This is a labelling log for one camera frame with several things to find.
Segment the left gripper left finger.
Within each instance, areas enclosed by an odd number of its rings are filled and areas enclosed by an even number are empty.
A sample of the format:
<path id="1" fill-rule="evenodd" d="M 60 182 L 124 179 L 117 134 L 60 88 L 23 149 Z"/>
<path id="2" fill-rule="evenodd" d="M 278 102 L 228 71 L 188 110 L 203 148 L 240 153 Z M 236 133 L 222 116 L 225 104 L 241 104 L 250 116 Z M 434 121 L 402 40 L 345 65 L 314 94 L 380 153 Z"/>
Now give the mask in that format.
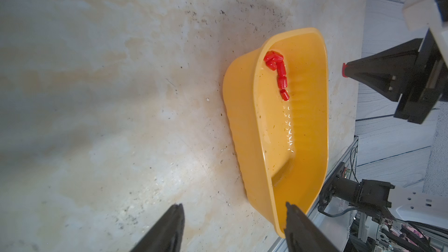
<path id="1" fill-rule="evenodd" d="M 132 252 L 179 252 L 185 214 L 182 204 L 173 204 L 133 247 Z"/>

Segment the red sleeve cluster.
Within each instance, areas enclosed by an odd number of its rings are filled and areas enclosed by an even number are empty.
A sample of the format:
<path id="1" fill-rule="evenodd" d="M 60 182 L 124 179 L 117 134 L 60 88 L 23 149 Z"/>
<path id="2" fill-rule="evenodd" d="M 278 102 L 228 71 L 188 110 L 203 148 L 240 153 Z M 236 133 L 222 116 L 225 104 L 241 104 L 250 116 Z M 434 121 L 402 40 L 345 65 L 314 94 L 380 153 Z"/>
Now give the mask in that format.
<path id="1" fill-rule="evenodd" d="M 268 51 L 264 56 L 265 65 L 277 73 L 277 85 L 283 101 L 289 100 L 287 69 L 284 56 L 276 51 Z"/>

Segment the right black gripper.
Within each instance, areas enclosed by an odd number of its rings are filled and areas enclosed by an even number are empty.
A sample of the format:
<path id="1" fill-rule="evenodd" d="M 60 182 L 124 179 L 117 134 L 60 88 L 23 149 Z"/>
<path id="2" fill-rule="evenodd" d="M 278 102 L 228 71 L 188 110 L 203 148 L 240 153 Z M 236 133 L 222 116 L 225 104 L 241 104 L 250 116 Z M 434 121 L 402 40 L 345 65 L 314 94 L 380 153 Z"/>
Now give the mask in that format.
<path id="1" fill-rule="evenodd" d="M 430 30 L 424 39 L 344 63 L 342 75 L 392 102 L 402 94 L 394 117 L 414 124 L 422 124 L 437 102 L 448 101 L 447 64 Z"/>

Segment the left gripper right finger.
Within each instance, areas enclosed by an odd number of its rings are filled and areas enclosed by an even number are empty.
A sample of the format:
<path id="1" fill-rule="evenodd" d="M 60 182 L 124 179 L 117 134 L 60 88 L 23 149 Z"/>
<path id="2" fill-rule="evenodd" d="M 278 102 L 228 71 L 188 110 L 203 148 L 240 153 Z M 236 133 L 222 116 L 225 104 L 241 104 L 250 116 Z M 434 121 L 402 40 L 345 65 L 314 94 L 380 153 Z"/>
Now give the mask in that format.
<path id="1" fill-rule="evenodd" d="M 286 203 L 287 224 L 284 230 L 290 252 L 338 252 L 335 245 L 294 204 Z"/>

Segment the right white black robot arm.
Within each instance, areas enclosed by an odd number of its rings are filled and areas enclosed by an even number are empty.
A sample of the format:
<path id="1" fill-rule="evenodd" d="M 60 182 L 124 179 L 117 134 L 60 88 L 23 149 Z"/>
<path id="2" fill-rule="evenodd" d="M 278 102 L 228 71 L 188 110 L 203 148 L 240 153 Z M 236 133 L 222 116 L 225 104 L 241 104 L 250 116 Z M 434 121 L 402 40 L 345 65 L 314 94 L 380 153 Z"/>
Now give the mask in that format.
<path id="1" fill-rule="evenodd" d="M 422 124 L 437 102 L 448 99 L 448 68 L 431 32 L 392 49 L 343 65 L 343 76 L 367 85 L 398 104 L 394 116 Z M 448 201 L 377 180 L 350 180 L 342 166 L 324 183 L 318 211 L 324 213 L 331 199 L 349 203 L 350 211 L 372 218 L 379 243 L 395 243 L 409 252 L 434 248 L 424 232 L 448 235 Z"/>

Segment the yellow plastic storage box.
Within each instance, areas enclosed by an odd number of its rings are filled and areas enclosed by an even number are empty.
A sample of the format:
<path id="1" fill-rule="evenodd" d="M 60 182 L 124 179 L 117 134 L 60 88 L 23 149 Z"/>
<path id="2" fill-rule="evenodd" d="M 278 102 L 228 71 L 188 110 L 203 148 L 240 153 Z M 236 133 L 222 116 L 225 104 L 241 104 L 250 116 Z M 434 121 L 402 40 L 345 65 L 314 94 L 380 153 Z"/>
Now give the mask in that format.
<path id="1" fill-rule="evenodd" d="M 289 100 L 277 72 L 264 62 L 268 51 L 283 55 Z M 226 114 L 246 196 L 280 237 L 286 203 L 308 213 L 329 164 L 328 62 L 315 28 L 280 33 L 235 59 L 223 82 Z"/>

